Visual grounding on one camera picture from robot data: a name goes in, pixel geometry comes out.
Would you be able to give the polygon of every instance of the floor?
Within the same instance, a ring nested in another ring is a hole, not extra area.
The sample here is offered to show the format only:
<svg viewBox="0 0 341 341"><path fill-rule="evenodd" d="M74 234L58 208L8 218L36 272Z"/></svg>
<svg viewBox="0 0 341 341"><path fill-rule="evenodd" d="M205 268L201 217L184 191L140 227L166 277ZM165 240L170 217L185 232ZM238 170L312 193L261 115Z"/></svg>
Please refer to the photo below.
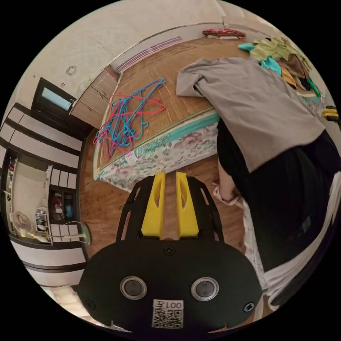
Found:
<svg viewBox="0 0 341 341"><path fill-rule="evenodd" d="M94 181L93 153L95 132L86 142L80 183L81 220L86 223L92 236L92 244L87 248L89 256L93 256L105 246L114 242L121 210L129 193L106 182ZM180 171L189 176L195 176L212 190L212 181L218 178L217 156L198 161L186 166ZM175 172L166 175L165 203L164 203L164 231L163 238L177 239ZM245 252L243 243L243 211L237 206L226 206L215 200L219 210L225 242ZM265 300L263 317L271 313ZM243 323L252 322L253 316Z"/></svg>

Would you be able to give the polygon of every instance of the black pants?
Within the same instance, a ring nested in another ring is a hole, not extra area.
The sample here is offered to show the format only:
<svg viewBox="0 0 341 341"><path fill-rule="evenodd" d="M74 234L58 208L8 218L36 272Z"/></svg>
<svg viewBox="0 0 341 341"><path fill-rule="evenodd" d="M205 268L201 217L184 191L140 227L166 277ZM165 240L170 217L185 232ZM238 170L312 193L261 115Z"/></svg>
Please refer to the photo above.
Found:
<svg viewBox="0 0 341 341"><path fill-rule="evenodd" d="M250 207L264 271L297 256L321 231L332 178L341 158L326 131L312 144L291 148L252 173L222 120L218 158Z"/></svg>

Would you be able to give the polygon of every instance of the wooden cabinet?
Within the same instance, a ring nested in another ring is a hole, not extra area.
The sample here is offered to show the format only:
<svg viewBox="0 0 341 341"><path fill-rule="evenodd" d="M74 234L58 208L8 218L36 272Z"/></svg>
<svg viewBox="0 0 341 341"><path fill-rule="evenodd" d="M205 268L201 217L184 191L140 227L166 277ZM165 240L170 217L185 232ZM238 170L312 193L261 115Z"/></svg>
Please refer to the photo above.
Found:
<svg viewBox="0 0 341 341"><path fill-rule="evenodd" d="M117 80L107 71L103 71L91 84L101 95L109 99L113 94Z"/></svg>
<svg viewBox="0 0 341 341"><path fill-rule="evenodd" d="M71 114L87 124L99 129L101 127L103 114L92 110L82 102L77 102L75 107L72 109Z"/></svg>
<svg viewBox="0 0 341 341"><path fill-rule="evenodd" d="M103 70L76 102L71 115L99 129L116 85L116 77Z"/></svg>
<svg viewBox="0 0 341 341"><path fill-rule="evenodd" d="M108 106L108 99L91 86L85 90L81 102L101 114L102 117Z"/></svg>

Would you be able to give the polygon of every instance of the screw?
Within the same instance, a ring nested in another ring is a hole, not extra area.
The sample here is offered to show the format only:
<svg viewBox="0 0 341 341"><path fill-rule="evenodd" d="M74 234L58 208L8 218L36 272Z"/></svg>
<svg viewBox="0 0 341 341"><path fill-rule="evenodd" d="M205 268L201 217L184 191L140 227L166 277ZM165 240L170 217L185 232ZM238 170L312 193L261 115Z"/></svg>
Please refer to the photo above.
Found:
<svg viewBox="0 0 341 341"><path fill-rule="evenodd" d="M255 305L252 303L252 302L249 302L247 303L245 306L244 306L244 311L246 313L249 313L253 308L255 307Z"/></svg>
<svg viewBox="0 0 341 341"><path fill-rule="evenodd" d="M173 246L167 246L163 251L167 256L172 256L175 253L175 248Z"/></svg>
<svg viewBox="0 0 341 341"><path fill-rule="evenodd" d="M91 310L95 310L96 309L96 305L92 301L90 301L89 299L86 300L85 304Z"/></svg>

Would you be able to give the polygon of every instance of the qr code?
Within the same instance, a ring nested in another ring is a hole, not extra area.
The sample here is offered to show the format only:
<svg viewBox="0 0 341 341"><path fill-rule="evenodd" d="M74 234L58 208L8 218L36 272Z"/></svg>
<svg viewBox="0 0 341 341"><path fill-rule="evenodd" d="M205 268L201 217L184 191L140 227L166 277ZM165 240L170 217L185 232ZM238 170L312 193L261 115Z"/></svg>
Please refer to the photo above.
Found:
<svg viewBox="0 0 341 341"><path fill-rule="evenodd" d="M153 324L154 328L177 329L183 327L183 310L157 309L154 308Z"/></svg>

